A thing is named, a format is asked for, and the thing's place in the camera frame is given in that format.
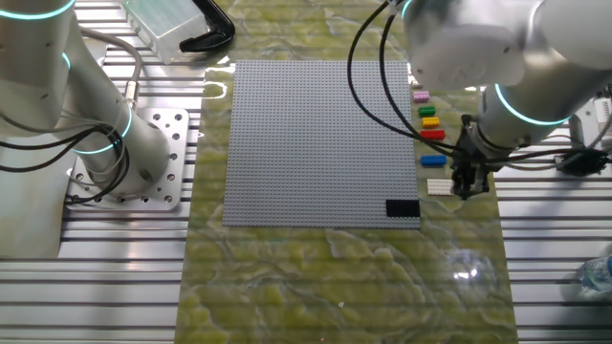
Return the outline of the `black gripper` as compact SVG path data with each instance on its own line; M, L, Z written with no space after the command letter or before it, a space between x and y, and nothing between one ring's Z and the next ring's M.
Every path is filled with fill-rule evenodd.
M456 142L457 157L453 159L451 169L452 192L462 200L471 197L470 176L474 175L474 185L472 191L475 194L488 193L490 191L489 173L490 167L486 163L487 157L477 146L477 139L474 135L475 120L472 115L464 114L461 116L461 131Z

